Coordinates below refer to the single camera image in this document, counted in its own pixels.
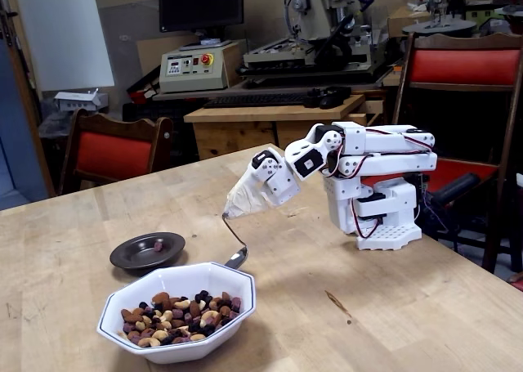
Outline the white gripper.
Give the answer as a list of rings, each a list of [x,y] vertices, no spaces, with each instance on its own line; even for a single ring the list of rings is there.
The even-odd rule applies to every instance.
[[[273,206],[288,202],[300,187],[284,157],[274,149],[265,149],[252,159],[253,176],[261,195]]]

